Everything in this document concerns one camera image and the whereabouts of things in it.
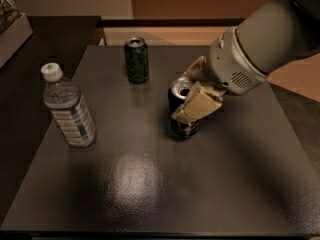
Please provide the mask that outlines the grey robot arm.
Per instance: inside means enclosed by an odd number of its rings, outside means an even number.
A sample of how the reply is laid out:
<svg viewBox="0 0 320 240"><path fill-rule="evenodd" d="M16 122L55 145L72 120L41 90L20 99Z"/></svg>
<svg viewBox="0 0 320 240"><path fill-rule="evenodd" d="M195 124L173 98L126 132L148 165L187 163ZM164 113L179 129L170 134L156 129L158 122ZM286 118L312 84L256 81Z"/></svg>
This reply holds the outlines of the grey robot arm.
<svg viewBox="0 0 320 240"><path fill-rule="evenodd" d="M225 95L243 95L284 65L317 54L319 25L320 0L269 0L183 73L192 87L171 118L193 123L218 110Z"/></svg>

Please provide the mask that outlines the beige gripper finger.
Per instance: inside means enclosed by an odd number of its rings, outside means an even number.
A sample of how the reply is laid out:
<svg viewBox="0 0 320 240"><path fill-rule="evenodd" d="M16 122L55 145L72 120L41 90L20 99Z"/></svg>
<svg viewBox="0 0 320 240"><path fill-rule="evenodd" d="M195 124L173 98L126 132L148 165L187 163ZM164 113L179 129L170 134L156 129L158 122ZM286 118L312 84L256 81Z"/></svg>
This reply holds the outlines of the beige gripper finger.
<svg viewBox="0 0 320 240"><path fill-rule="evenodd" d="M218 110L222 102L222 90L197 81L189 91L184 103L171 114L171 118L183 124L193 123Z"/></svg>
<svg viewBox="0 0 320 240"><path fill-rule="evenodd" d="M188 77L193 81L207 81L206 73L206 57L198 57L183 73L184 77Z"/></svg>

